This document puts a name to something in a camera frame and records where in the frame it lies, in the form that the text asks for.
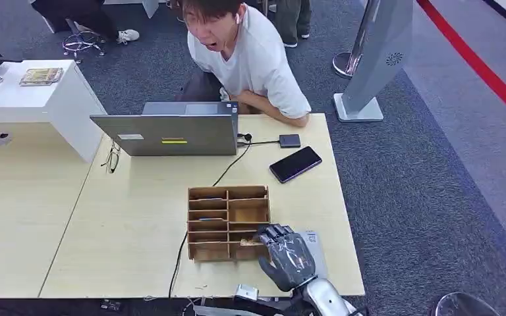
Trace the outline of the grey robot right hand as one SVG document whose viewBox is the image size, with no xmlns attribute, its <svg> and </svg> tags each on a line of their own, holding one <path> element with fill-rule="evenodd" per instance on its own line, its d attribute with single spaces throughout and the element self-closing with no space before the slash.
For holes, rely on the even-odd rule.
<svg viewBox="0 0 506 316">
<path fill-rule="evenodd" d="M 259 266 L 280 291 L 289 292 L 316 277 L 316 262 L 303 237 L 291 227 L 265 225 L 257 237 L 269 255 L 258 258 Z"/>
</svg>

